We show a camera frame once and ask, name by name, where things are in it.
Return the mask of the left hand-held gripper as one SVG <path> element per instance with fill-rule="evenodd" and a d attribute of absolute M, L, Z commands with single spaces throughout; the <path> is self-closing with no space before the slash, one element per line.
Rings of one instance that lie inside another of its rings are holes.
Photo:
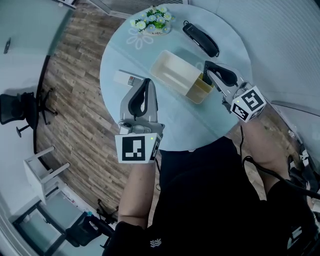
<path fill-rule="evenodd" d="M 152 164 L 163 138 L 164 124 L 158 123 L 156 87 L 150 78 L 135 84 L 120 104 L 121 120 L 144 120 L 147 123 L 121 121 L 115 136 L 118 162 Z"/>

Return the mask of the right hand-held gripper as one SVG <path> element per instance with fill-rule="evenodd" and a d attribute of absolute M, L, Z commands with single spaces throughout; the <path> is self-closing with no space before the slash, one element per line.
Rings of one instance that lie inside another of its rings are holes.
<path fill-rule="evenodd" d="M 247 123 L 262 112 L 266 101 L 257 86 L 245 81 L 232 66 L 215 63 L 212 69 L 208 70 L 208 77 L 230 105 L 230 113 Z"/>

